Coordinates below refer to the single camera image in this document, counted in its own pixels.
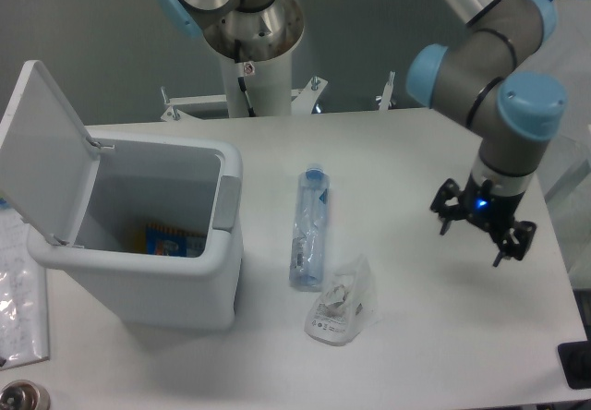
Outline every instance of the blue bottle cap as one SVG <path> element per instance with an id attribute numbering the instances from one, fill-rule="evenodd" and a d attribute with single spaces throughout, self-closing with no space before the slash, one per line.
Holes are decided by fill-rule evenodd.
<path id="1" fill-rule="evenodd" d="M 306 170 L 306 179 L 308 181 L 320 181 L 324 177 L 322 166 L 319 163 L 311 163 Z"/>

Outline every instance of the plastic bag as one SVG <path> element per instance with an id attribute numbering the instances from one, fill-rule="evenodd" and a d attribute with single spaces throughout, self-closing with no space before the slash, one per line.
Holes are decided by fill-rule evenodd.
<path id="1" fill-rule="evenodd" d="M 380 320 L 376 287 L 368 259 L 357 259 L 334 272 L 306 317 L 304 330 L 330 345 L 345 345 Z"/>

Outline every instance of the white cylinder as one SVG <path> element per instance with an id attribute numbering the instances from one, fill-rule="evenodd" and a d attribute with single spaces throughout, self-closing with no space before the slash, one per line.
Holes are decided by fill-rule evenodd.
<path id="1" fill-rule="evenodd" d="M 229 57 L 215 52 L 222 68 L 223 90 L 230 117 L 248 117 L 247 98 L 238 78 L 244 76 L 248 99 L 256 116 L 283 116 L 292 113 L 292 53 L 294 45 L 284 54 L 268 61 L 247 63 L 254 73 L 244 72 L 245 64 L 236 64 Z"/>

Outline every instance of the metal knob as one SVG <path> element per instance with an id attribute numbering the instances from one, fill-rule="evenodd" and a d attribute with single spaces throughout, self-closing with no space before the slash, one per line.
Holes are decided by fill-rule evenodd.
<path id="1" fill-rule="evenodd" d="M 0 392 L 0 410 L 49 410 L 49 393 L 28 380 L 15 380 Z"/>

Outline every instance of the open bin lid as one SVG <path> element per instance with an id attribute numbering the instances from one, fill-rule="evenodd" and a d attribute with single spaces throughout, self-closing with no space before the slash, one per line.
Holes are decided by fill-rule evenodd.
<path id="1" fill-rule="evenodd" d="M 51 244 L 73 245 L 99 150 L 41 61 L 25 63 L 0 122 L 0 190 Z"/>

